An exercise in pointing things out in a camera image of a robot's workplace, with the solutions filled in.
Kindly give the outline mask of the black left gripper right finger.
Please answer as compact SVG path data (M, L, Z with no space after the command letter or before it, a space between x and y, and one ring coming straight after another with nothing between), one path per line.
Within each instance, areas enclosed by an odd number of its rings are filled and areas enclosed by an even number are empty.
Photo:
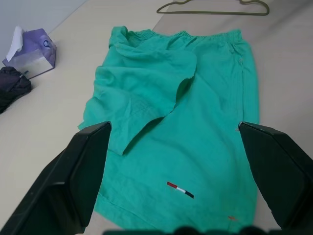
M313 161L287 134L238 126L253 179L282 229L313 227Z

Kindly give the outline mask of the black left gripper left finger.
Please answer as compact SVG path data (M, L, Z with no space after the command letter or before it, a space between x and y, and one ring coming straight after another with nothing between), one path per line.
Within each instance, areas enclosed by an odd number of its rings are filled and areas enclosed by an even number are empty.
M101 186L111 130L111 123L103 122L76 133L42 170L0 233L84 233Z

